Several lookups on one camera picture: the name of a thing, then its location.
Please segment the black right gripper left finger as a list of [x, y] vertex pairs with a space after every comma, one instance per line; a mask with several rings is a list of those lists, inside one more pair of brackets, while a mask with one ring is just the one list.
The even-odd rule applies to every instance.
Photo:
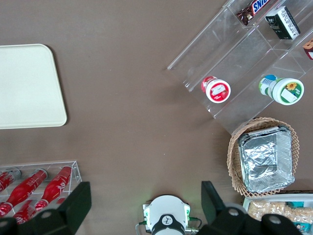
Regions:
[[81, 182], [56, 209], [38, 213], [18, 225], [13, 217], [0, 220], [2, 235], [74, 235], [91, 209], [90, 182]]

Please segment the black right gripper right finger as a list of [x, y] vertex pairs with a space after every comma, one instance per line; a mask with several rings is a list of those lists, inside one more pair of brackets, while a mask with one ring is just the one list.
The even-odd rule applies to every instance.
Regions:
[[201, 183], [201, 207], [207, 225], [199, 235], [299, 235], [300, 231], [286, 217], [265, 214], [258, 221], [237, 207], [227, 207], [211, 181]]

